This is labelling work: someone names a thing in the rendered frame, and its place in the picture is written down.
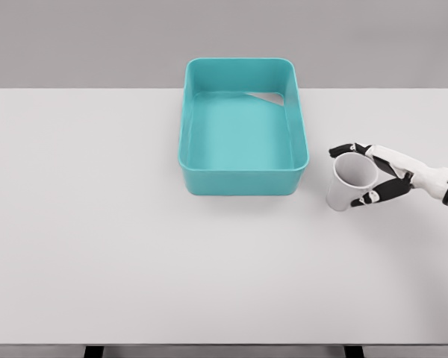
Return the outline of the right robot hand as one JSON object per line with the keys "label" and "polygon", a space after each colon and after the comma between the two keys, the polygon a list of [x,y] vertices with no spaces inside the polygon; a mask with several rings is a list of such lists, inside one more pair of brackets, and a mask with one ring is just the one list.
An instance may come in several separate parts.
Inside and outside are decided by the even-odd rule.
{"label": "right robot hand", "polygon": [[381,145],[362,146],[358,143],[339,145],[329,149],[329,155],[336,160],[346,154],[359,154],[372,160],[383,172],[393,175],[387,180],[369,189],[361,197],[350,202],[350,207],[360,207],[389,201],[406,195],[412,189],[424,189],[430,193],[430,168],[405,154]]}

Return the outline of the white paper cup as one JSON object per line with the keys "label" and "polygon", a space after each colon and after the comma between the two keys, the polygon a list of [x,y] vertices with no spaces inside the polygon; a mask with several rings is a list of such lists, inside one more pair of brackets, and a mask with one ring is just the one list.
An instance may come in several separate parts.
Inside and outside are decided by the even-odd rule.
{"label": "white paper cup", "polygon": [[362,154],[351,152],[336,157],[327,204],[336,211],[347,210],[352,201],[373,188],[378,176],[376,164]]}

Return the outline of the teal rectangular plastic basket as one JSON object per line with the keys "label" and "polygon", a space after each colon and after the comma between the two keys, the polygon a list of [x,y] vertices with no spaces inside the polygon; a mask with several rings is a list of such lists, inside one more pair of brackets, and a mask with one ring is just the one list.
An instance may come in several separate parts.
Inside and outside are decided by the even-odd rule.
{"label": "teal rectangular plastic basket", "polygon": [[291,195],[310,159],[294,65],[201,57],[185,69],[178,162],[194,195]]}

